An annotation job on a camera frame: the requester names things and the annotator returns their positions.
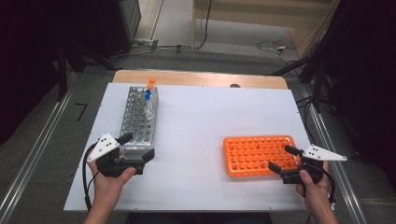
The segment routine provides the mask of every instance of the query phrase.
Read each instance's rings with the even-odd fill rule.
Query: orange tray
[[[226,137],[223,141],[227,173],[230,176],[273,175],[268,161],[282,170],[297,168],[297,159],[285,151],[295,147],[289,135]]]

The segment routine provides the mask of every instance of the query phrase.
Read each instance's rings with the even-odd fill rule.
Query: wrist
[[[329,207],[320,208],[315,214],[313,214],[315,221],[318,224],[337,224],[337,218],[332,210]]]
[[[113,211],[113,206],[108,206],[108,203],[101,203],[98,200],[93,200],[90,213],[85,219],[84,224],[105,224]]]

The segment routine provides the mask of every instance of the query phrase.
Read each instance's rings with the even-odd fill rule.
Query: cable
[[[301,44],[299,47],[297,47],[296,49],[299,49],[301,46],[305,45],[306,43],[308,43],[309,40],[311,40],[314,36],[318,35],[318,32],[324,27],[325,24],[327,24],[327,22],[331,21],[332,19],[329,19],[330,15],[332,15],[332,12],[335,9],[335,6],[337,6],[337,4],[334,4],[332,6],[332,9],[330,9],[329,14],[327,14],[326,19],[324,20],[324,22],[319,26],[319,28],[311,35],[309,36],[308,39],[305,40],[305,42],[303,44]]]
[[[313,165],[309,165],[309,164],[307,164],[307,165],[308,165],[309,168],[312,168],[312,169],[315,169],[315,170],[317,170],[317,171],[322,172],[323,174],[325,174],[325,175],[329,178],[330,187],[332,188],[332,191],[330,191],[330,195],[329,195],[329,203],[334,203],[334,202],[335,202],[335,199],[334,199],[334,194],[335,194],[335,181],[334,181],[334,179],[332,178],[332,176],[331,176],[327,171],[325,171],[325,170],[323,169],[323,167],[318,168],[318,167],[313,166]]]
[[[303,68],[303,65],[301,65],[300,67],[296,67],[296,68],[293,68],[293,69],[289,70],[289,72],[287,72],[287,74],[288,74],[289,76],[291,76],[291,77],[299,76],[300,73],[301,73],[302,71],[300,71],[300,72],[296,71],[297,68],[304,69],[304,68]]]
[[[300,100],[296,101],[296,104],[298,104],[298,103],[300,103],[300,102],[302,102],[304,100],[311,100],[311,99],[312,99],[312,96],[307,96],[307,97],[304,97],[303,99],[300,99]]]
[[[323,32],[324,32],[324,30],[322,30],[322,31],[320,32],[319,36],[318,36],[317,47],[319,46],[319,42],[320,42],[320,39],[321,39],[321,37],[322,37],[322,35],[323,35]]]
[[[96,143],[90,146],[87,151],[84,154],[84,159],[82,160],[82,185],[84,188],[84,194],[85,194],[85,204],[87,205],[88,211],[91,210],[91,199],[90,199],[90,193],[89,189],[87,187],[87,159],[88,156],[90,155],[91,150],[96,146]]]
[[[279,42],[279,41],[283,41],[284,43],[286,43],[286,46],[285,46],[285,45],[279,45],[279,46],[280,46],[280,47],[285,47],[285,49],[287,49],[287,47],[288,47],[288,45],[289,45],[289,42],[286,41],[286,40],[283,40],[283,39],[270,40],[270,41],[262,41],[262,42],[256,44],[256,48],[259,49],[259,50],[262,50],[262,51],[271,51],[271,50],[269,50],[269,49],[262,49],[262,44],[264,44],[264,43],[276,43],[276,42]]]
[[[201,49],[204,46],[204,44],[205,44],[205,42],[207,40],[207,25],[209,24],[209,15],[210,15],[210,10],[212,8],[212,2],[213,2],[213,0],[210,0],[209,8],[208,8],[207,14],[206,14],[204,41],[201,43],[201,45],[198,48],[193,48],[192,49],[191,46],[185,46],[185,45],[160,45],[160,46],[155,46],[156,48],[160,48],[160,50],[152,50],[152,51],[147,51],[147,52],[133,53],[132,55],[144,54],[144,53],[153,53],[153,52],[158,52],[158,51],[167,50],[167,49],[175,49],[175,50],[178,50],[178,49],[189,49],[189,50]]]
[[[285,63],[291,63],[291,62],[289,62],[289,61],[283,59],[282,57],[280,57],[280,53],[277,54],[277,53],[274,52],[274,50],[272,49],[272,45],[273,45],[273,43],[275,43],[276,41],[278,41],[278,40],[274,40],[274,41],[272,41],[272,42],[270,43],[270,50],[271,50],[271,52],[273,52],[273,54],[274,54],[278,59],[282,60],[283,62],[285,62]],[[289,42],[288,42],[288,41],[285,41],[285,40],[281,40],[281,41],[284,41],[285,43],[287,43],[287,45],[286,45],[285,47],[287,47],[287,46],[289,45]]]
[[[93,178],[91,179],[90,183],[88,184],[88,191],[90,191],[91,183],[92,183],[92,181],[96,178],[97,175],[99,175],[99,171],[96,172],[96,174],[93,176]]]
[[[316,145],[316,141],[315,141],[315,138],[314,138],[314,135],[311,133],[311,131],[309,130],[309,128],[308,128],[308,123],[307,123],[307,117],[308,117],[308,112],[309,112],[309,109],[311,108],[311,101],[309,101],[308,103],[307,103],[307,105],[304,107],[304,126],[305,126],[305,130],[308,132],[308,134],[309,134],[309,136],[311,137],[311,139],[312,139],[312,143],[314,144],[314,145]]]
[[[204,1],[201,1],[201,8],[204,8]],[[201,40],[202,40],[202,34],[204,33],[204,32],[202,32],[202,17],[204,16],[204,11],[203,10],[201,10],[201,16],[200,16],[200,35],[201,35]]]

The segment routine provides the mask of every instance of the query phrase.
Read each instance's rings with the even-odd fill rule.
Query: white tabletop
[[[119,136],[130,86],[141,85],[108,84],[86,148],[103,133]],[[308,137],[291,91],[158,88],[155,158],[143,175],[135,175],[124,186],[115,210],[305,210],[294,186],[284,185],[278,175],[228,176],[222,148],[227,136],[274,134],[291,135],[298,148],[307,148]],[[64,210],[85,211],[83,191],[80,162]],[[90,193],[93,199],[93,188]]]

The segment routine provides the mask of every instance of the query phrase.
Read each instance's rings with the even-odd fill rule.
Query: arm
[[[325,161],[323,168],[328,171],[329,163]],[[336,224],[338,223],[334,212],[329,203],[328,177],[324,175],[320,181],[315,184],[306,170],[300,171],[300,177],[305,184],[306,190],[302,185],[297,185],[297,192],[305,196],[305,206],[308,212],[314,217],[319,224]]]
[[[97,173],[96,164],[93,161],[89,162],[88,165],[91,168],[92,176],[94,176]],[[134,168],[128,168],[117,178],[105,177],[101,173],[96,176],[93,180],[95,197],[91,211],[85,219],[85,224],[107,222],[120,198],[122,187],[134,175],[134,172]]]

